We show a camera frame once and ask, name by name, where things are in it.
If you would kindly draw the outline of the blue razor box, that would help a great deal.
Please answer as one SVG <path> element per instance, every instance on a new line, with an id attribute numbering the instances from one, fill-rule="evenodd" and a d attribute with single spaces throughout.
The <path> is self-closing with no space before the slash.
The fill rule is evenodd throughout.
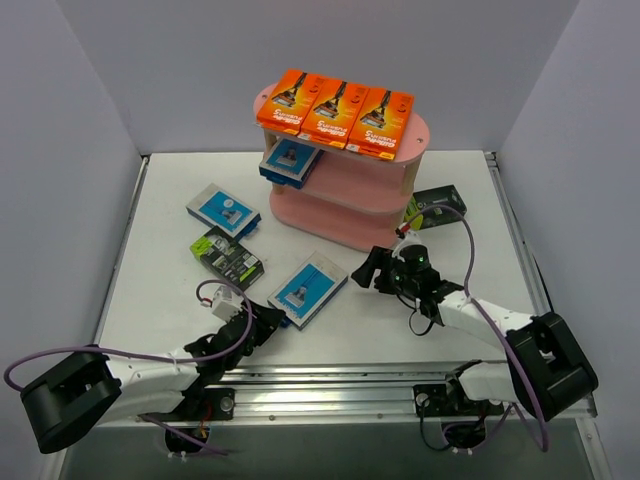
<path id="1" fill-rule="evenodd" d="M 259 173 L 281 186 L 301 189 L 324 151 L 282 138 L 270 149 L 259 165 Z"/>
<path id="2" fill-rule="evenodd" d="M 314 252 L 275 289 L 267 302 L 285 312 L 287 325 L 303 330 L 347 280 L 346 270 L 321 253 Z"/>
<path id="3" fill-rule="evenodd" d="M 261 221 L 258 210 L 211 183 L 187 205 L 187 212 L 210 227 L 219 227 L 236 240 L 249 235 Z"/>

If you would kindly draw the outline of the black green razor box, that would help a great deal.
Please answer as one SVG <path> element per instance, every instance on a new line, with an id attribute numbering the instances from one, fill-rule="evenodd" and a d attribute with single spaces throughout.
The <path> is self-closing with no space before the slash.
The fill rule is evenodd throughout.
<path id="1" fill-rule="evenodd" d="M 262 261 L 218 226 L 192 243 L 190 252 L 211 273 L 242 291 L 264 274 Z"/>
<path id="2" fill-rule="evenodd" d="M 415 191 L 407 205 L 404 220 L 409 220 L 422 209 L 434 205 L 429 212 L 419 215 L 412 223 L 416 230 L 455 223 L 467 213 L 467 206 L 454 185 Z"/>

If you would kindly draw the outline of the small orange razor box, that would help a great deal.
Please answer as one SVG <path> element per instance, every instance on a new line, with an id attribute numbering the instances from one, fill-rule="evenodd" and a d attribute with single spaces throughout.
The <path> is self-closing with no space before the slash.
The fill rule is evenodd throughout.
<path id="1" fill-rule="evenodd" d="M 345 146 L 347 151 L 393 161 L 411 116 L 414 96 L 372 87 Z"/>

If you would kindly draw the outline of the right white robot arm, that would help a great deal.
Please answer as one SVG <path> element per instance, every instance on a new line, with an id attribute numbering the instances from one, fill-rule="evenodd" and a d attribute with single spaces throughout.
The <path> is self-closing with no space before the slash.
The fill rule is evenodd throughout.
<path id="1" fill-rule="evenodd" d="M 566 321 L 555 312 L 520 313 L 478 300 L 441 277 L 423 245 L 398 253 L 375 246 L 352 279 L 362 288 L 411 302 L 434 324 L 471 335 L 504 352 L 503 363 L 472 360 L 444 388 L 455 412 L 478 402 L 517 403 L 549 421 L 599 386 L 599 379 Z"/>

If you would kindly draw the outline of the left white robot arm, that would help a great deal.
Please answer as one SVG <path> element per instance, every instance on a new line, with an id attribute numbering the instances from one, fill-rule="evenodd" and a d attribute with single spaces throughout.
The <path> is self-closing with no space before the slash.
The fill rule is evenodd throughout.
<path id="1" fill-rule="evenodd" d="M 263 345 L 281 326 L 281 309 L 237 309 L 214 334 L 163 355 L 120 356 L 87 345 L 28 383 L 20 399 L 43 454 L 63 450 L 96 425 L 151 414 L 198 416 L 208 386 Z"/>

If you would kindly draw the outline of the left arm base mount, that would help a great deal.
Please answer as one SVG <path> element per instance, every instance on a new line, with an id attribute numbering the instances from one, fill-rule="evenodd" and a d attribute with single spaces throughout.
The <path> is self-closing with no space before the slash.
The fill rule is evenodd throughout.
<path id="1" fill-rule="evenodd" d="M 163 429 L 161 446 L 169 456 L 226 456 L 226 451 L 210 443 L 211 429 L 213 422 L 234 418 L 235 397 L 233 388 L 206 388 L 186 396 L 169 413 L 144 414 L 141 419 Z"/>

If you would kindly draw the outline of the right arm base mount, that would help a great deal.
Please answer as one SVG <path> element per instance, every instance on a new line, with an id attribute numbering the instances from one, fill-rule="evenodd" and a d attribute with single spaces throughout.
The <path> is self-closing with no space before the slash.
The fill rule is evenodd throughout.
<path id="1" fill-rule="evenodd" d="M 491 438 L 486 422 L 497 418 L 500 427 L 508 415 L 502 404 L 470 400 L 459 386 L 446 382 L 416 384 L 412 387 L 419 432 L 426 448 L 436 453 L 465 452 L 471 455 Z M 434 445 L 425 430 L 427 419 L 440 419 L 440 445 Z"/>

